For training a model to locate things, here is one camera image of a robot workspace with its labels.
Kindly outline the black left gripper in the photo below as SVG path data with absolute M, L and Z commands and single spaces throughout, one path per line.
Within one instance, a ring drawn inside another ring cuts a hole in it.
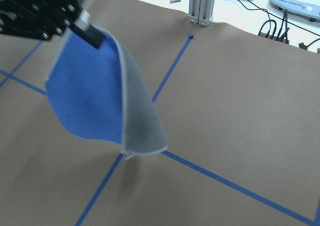
M 67 28 L 98 49 L 103 34 L 90 24 L 84 0 L 0 0 L 2 35 L 48 41 Z

